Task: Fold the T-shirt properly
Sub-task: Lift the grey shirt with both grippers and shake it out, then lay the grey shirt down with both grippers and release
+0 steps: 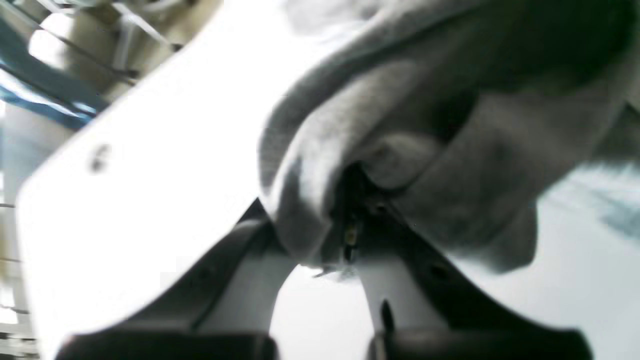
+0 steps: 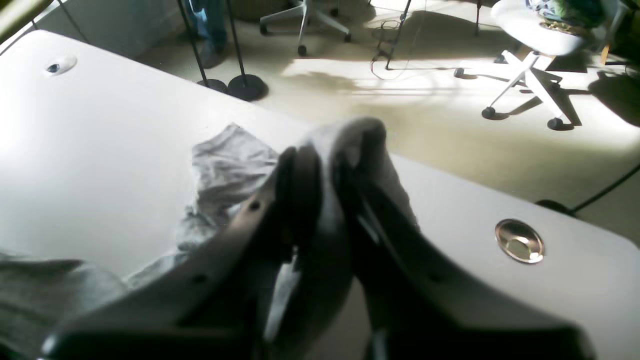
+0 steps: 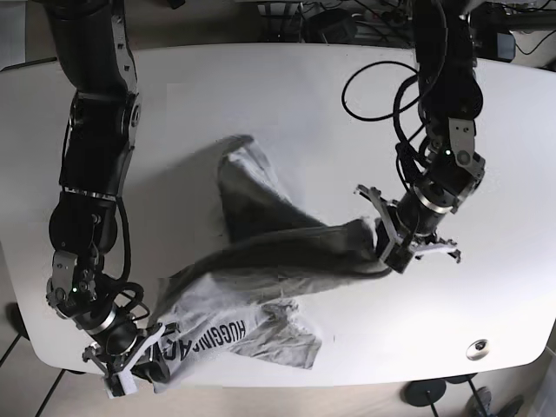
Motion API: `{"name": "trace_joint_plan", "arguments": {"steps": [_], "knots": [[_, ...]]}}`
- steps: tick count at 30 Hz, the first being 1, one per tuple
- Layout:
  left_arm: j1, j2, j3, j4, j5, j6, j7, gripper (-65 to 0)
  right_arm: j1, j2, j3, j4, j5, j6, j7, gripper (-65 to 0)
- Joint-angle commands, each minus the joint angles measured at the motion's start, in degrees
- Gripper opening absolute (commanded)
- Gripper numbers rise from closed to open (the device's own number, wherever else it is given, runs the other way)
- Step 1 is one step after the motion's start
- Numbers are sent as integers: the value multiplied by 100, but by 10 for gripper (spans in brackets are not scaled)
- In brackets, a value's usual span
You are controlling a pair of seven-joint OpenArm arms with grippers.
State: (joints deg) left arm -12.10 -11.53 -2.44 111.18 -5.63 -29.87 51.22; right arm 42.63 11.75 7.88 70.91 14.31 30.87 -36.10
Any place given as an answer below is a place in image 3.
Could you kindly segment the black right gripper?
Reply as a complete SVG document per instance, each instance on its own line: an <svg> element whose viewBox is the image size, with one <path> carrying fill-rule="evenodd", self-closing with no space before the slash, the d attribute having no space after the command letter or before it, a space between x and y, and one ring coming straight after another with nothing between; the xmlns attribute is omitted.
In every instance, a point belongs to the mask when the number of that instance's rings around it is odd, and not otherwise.
<svg viewBox="0 0 556 417"><path fill-rule="evenodd" d="M176 331L175 324L165 328L161 339ZM148 328L139 329L134 322L129 321L112 329L109 334L103 332L102 341L95 340L86 347L82 359L86 363L94 363L104 377L115 364L121 364L135 344L146 336L146 329ZM170 379L169 367L163 358L160 340L152 347L152 351L145 353L134 365L134 376L152 384L155 382L167 384Z"/></svg>

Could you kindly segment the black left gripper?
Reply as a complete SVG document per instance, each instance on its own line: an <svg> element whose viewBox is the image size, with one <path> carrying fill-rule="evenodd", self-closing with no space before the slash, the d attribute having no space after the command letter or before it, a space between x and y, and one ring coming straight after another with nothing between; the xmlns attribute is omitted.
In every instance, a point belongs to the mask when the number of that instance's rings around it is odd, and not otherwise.
<svg viewBox="0 0 556 417"><path fill-rule="evenodd" d="M379 213L375 220L375 253L382 261L390 256L393 243L410 247L414 252L413 260L440 253L461 261L457 242L437 234L440 222L459 205L458 198L440 185L415 184L399 201L385 200L375 187L358 185L356 192L370 201Z"/></svg>

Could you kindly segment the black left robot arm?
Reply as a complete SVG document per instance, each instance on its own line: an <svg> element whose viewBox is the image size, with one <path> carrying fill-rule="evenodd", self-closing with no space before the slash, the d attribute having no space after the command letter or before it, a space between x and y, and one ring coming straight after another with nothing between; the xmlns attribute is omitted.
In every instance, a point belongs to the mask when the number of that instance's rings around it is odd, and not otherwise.
<svg viewBox="0 0 556 417"><path fill-rule="evenodd" d="M398 273L411 260L434 252L460 259L456 242L439 237L437 228L485 175L486 161L475 149L475 120L483 95L474 74L469 10L467 1L411 3L417 67L400 85L388 114L398 138L396 169L406 193L399 201L388 201L376 188L357 188L379 214L376 253ZM401 100L412 85L419 88L413 104L426 132L418 148L400 123L406 111Z"/></svg>

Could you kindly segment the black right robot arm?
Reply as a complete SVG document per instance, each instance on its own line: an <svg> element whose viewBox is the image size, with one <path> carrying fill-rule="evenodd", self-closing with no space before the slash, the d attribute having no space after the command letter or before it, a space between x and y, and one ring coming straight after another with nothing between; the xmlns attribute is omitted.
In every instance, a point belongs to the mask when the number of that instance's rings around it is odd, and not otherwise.
<svg viewBox="0 0 556 417"><path fill-rule="evenodd" d="M134 311L142 286L104 268L117 239L129 242L122 189L135 148L141 97L122 1L46 1L57 59L75 87L61 157L61 192L49 223L54 249L46 300L87 333L83 351L114 397L132 394L136 380L165 382L169 370L157 343L165 327L139 328Z"/></svg>

